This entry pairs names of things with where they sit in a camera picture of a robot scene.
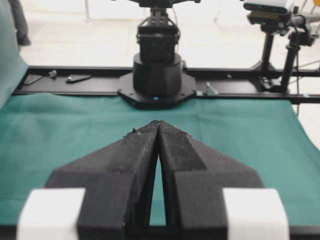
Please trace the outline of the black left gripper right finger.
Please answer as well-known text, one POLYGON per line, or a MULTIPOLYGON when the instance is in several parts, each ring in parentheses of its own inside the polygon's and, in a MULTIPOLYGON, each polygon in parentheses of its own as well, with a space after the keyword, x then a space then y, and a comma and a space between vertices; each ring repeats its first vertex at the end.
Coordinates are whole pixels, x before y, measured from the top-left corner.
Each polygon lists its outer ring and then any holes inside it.
POLYGON ((180 240, 226 240, 223 188, 264 188, 259 174, 167 122, 158 137, 166 223, 180 240))

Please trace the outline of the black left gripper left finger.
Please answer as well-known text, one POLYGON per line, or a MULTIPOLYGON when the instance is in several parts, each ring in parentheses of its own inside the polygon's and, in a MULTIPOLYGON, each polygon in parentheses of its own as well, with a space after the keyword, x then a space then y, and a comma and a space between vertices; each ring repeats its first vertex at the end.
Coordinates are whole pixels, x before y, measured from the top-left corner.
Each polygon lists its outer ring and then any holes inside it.
POLYGON ((81 240, 123 240, 148 225, 159 149, 154 120, 122 139, 55 169, 47 188, 85 188, 81 240))

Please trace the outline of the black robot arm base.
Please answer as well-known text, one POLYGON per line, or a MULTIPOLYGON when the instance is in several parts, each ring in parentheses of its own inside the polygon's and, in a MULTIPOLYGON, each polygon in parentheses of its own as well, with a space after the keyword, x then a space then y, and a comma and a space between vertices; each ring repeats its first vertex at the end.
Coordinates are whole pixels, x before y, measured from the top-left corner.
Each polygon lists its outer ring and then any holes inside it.
POLYGON ((196 95, 196 80, 183 71, 176 53, 181 31, 167 10, 176 0, 139 0, 150 16, 137 27, 139 53, 133 57, 132 72, 119 78, 118 94, 134 105, 165 108, 196 95))

